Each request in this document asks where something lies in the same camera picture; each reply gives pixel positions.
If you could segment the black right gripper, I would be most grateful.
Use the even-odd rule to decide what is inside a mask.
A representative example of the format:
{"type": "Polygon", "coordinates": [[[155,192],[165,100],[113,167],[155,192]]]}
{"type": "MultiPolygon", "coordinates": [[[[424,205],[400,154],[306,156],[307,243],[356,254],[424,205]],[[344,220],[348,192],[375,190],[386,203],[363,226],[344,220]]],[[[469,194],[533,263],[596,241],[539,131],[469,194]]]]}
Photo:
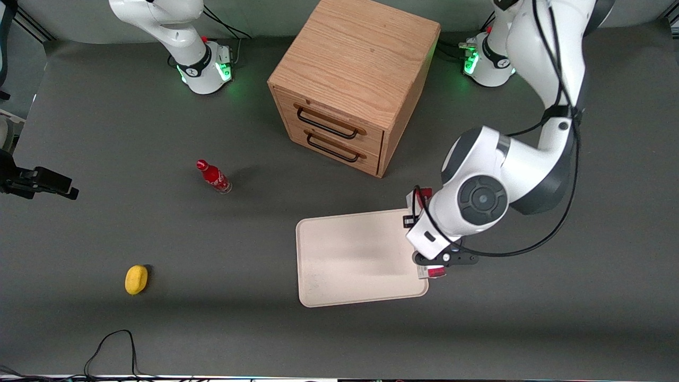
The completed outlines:
{"type": "Polygon", "coordinates": [[[413,254],[413,261],[419,266],[425,267],[451,267],[458,265],[471,265],[478,263],[478,257],[462,251],[453,245],[448,245],[434,259],[427,259],[418,251],[413,254]]]}

